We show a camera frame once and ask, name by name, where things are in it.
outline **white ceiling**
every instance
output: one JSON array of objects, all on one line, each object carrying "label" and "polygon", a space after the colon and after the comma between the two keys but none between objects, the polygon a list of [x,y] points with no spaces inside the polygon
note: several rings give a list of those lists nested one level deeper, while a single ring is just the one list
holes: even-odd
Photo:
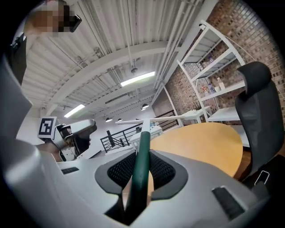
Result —
[{"label": "white ceiling", "polygon": [[[77,117],[112,117],[151,103],[157,80],[167,74],[203,3],[122,0],[122,12],[120,0],[68,2],[82,18],[74,33],[28,37],[22,89],[42,115],[66,114],[83,104],[86,107]],[[160,74],[123,88],[120,85],[152,71]],[[123,94],[118,102],[106,105]]]}]

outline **round wooden table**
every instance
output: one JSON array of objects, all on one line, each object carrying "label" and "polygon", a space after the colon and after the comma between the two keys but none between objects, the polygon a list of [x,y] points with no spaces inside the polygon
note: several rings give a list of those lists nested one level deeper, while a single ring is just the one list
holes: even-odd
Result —
[{"label": "round wooden table", "polygon": [[243,145],[239,134],[221,123],[198,123],[171,130],[151,140],[151,149],[214,165],[233,177]]}]

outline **black office chair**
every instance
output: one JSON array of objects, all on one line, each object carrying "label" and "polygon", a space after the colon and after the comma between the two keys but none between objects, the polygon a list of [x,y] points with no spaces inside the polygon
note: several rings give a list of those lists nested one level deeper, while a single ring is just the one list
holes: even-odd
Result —
[{"label": "black office chair", "polygon": [[278,92],[269,68],[251,62],[237,69],[245,81],[245,91],[236,98],[236,110],[248,137],[251,164],[243,178],[271,160],[284,142],[284,126]]}]

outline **black railing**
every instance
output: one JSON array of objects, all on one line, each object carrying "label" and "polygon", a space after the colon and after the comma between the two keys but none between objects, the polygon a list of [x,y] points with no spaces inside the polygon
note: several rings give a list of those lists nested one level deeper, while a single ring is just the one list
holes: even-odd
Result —
[{"label": "black railing", "polygon": [[[169,112],[166,112],[162,115],[159,115],[157,117],[169,117],[169,116],[174,116],[174,111],[171,110]],[[155,122],[155,125],[159,126],[162,128],[163,131],[174,127],[178,125],[177,120],[166,120],[166,121],[157,121]],[[143,124],[137,124],[135,126],[129,127],[125,130],[119,131],[115,134],[108,135],[106,137],[101,138],[101,143],[104,147],[104,150],[107,152],[111,150],[115,150],[121,147],[129,146],[129,140],[130,138],[136,134],[142,131],[142,126]]]}]

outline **white metal shelving unit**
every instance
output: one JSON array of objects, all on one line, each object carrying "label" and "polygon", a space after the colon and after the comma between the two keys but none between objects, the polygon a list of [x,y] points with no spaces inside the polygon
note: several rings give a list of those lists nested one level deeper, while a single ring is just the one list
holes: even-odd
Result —
[{"label": "white metal shelving unit", "polygon": [[[244,81],[240,81],[234,85],[226,87],[223,90],[220,90],[219,92],[215,92],[204,97],[201,97],[200,93],[196,88],[197,80],[201,78],[211,77],[218,71],[222,70],[225,66],[231,64],[236,59],[239,61],[240,65],[245,64],[244,60],[242,59],[238,51],[234,48],[231,42],[222,33],[220,33],[217,29],[212,27],[209,23],[207,23],[204,20],[201,20],[201,24],[202,24],[201,27],[202,28],[204,27],[203,32],[198,37],[193,46],[190,48],[190,50],[187,52],[184,59],[181,62],[177,60],[177,62],[181,67],[181,69],[183,70],[183,72],[185,73],[185,75],[187,76],[191,86],[193,87],[193,90],[197,95],[197,98],[200,102],[201,108],[203,110],[207,122],[240,120],[235,107],[218,109],[217,112],[208,117],[203,101],[215,98],[217,96],[236,90],[238,88],[242,88],[245,86]],[[224,42],[228,46],[228,49],[220,56],[218,56],[207,67],[201,70],[197,75],[191,78],[187,70],[183,66],[184,63],[199,64],[220,42]],[[245,147],[249,147],[248,139],[246,137],[243,127],[239,125],[235,125],[232,127],[240,134],[243,145]]]}]

